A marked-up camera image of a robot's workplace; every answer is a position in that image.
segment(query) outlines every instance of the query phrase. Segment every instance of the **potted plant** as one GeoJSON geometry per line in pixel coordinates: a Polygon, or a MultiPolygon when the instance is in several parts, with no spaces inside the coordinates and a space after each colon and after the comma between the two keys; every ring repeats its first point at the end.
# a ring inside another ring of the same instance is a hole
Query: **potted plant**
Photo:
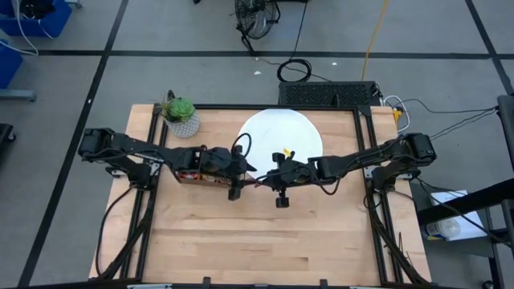
{"type": "Polygon", "coordinates": [[[191,100],[175,97],[169,90],[166,100],[160,106],[161,114],[175,136],[192,137],[200,128],[200,119],[191,100]]]}

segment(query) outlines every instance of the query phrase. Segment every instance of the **wooden table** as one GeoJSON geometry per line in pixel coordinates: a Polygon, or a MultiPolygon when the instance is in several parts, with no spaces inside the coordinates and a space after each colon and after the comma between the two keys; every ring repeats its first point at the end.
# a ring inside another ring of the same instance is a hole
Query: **wooden table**
{"type": "MultiPolygon", "coordinates": [[[[152,105],[134,105],[126,133],[146,140],[152,109],[152,105]]],[[[372,112],[378,144],[395,138],[391,109],[372,108],[372,112]]],[[[245,121],[257,111],[198,113],[199,132],[184,140],[169,133],[166,147],[229,148],[245,121]]],[[[318,129],[324,155],[344,156],[358,150],[351,112],[301,113],[318,129]]],[[[161,126],[159,120],[156,143],[161,126]]],[[[362,126],[367,136],[364,119],[362,126]]],[[[127,187],[126,178],[115,179],[109,204],[127,187]]],[[[396,188],[410,194],[406,181],[398,181],[396,188]]],[[[314,185],[289,189],[290,208],[276,209],[276,193],[267,187],[245,187],[238,201],[228,201],[227,189],[179,184],[163,168],[143,282],[201,283],[209,276],[212,283],[318,285],[320,279],[327,279],[330,285],[377,286],[380,282],[369,214],[362,204],[364,194],[359,170],[343,178],[333,196],[314,185]]],[[[132,193],[120,201],[106,221],[100,251],[102,270],[125,243],[134,196],[132,193]]],[[[403,250],[421,276],[430,280],[412,201],[393,193],[388,198],[394,231],[402,233],[403,250]]],[[[136,245],[129,277],[135,274],[138,251],[136,245]]],[[[388,279],[394,280],[386,249],[384,256],[388,279]]]]}

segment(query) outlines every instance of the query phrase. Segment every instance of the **yellow cable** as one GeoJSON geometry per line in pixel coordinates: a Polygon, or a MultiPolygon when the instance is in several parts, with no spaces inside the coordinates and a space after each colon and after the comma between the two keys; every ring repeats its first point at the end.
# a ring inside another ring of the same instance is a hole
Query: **yellow cable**
{"type": "Polygon", "coordinates": [[[382,11],[380,12],[380,18],[378,19],[378,23],[375,26],[375,31],[373,31],[373,35],[371,36],[371,39],[369,41],[368,50],[366,52],[366,57],[364,59],[364,67],[362,68],[361,81],[364,81],[364,78],[366,77],[366,68],[368,67],[369,51],[371,51],[371,46],[373,45],[373,41],[375,41],[375,38],[377,37],[378,29],[380,28],[380,25],[382,24],[382,19],[384,18],[384,14],[386,14],[388,5],[389,5],[389,0],[384,0],[384,5],[382,6],[382,11]]]}

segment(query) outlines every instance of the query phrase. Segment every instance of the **white plate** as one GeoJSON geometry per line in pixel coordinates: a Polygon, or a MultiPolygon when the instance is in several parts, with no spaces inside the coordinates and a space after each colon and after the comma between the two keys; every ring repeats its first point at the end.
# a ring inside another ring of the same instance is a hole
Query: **white plate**
{"type": "MultiPolygon", "coordinates": [[[[276,169],[271,159],[273,153],[284,153],[284,149],[294,151],[293,160],[307,163],[309,157],[323,156],[321,136],[314,124],[303,114],[291,109],[266,109],[254,114],[243,125],[239,135],[251,135],[251,149],[247,162],[257,171],[248,172],[253,178],[265,175],[269,170],[276,169]]],[[[248,138],[238,141],[247,151],[248,138]]]]}

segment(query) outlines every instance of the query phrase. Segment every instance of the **small yellow item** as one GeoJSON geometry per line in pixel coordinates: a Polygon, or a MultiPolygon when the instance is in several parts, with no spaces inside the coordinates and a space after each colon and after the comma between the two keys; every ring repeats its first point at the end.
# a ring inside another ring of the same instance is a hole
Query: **small yellow item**
{"type": "Polygon", "coordinates": [[[393,117],[394,117],[394,122],[396,123],[396,126],[398,127],[398,120],[400,119],[400,117],[402,117],[403,115],[403,110],[400,109],[400,108],[393,108],[393,117]]]}

